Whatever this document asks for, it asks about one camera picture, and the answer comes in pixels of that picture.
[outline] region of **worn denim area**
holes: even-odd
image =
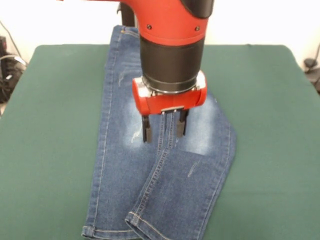
[[[152,143],[143,143],[132,94],[132,79],[141,75],[138,30],[116,26],[82,236],[200,240],[234,159],[235,131],[208,93],[190,110],[186,136],[176,137],[179,113],[151,115]]]

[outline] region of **blue jeans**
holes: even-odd
[[[132,79],[142,75],[138,30],[116,26],[105,65],[98,149],[82,236],[88,239],[200,240],[233,162],[236,134],[208,93],[190,110],[151,115],[143,143]]]

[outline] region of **white wall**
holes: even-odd
[[[107,44],[118,3],[0,0],[0,20],[27,61],[44,44]],[[0,27],[0,34],[5,34]],[[303,66],[320,42],[320,0],[215,0],[206,44],[282,44]]]

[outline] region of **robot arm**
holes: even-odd
[[[214,0],[123,0],[136,15],[142,76],[132,81],[142,116],[143,141],[152,138],[149,115],[180,111],[178,137],[186,133],[189,109],[206,100],[201,72],[208,18]]]

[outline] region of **black device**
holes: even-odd
[[[0,36],[0,104],[7,103],[24,72],[25,66],[7,52],[7,41]]]
[[[7,55],[7,41],[4,36],[0,36],[0,58]],[[7,61],[3,59],[0,61],[0,78],[4,79],[7,73]]]
[[[320,67],[318,66],[317,58],[320,53],[320,44],[318,45],[314,58],[306,58],[303,63],[306,68],[304,72],[309,81],[314,85],[316,91],[320,94]]]

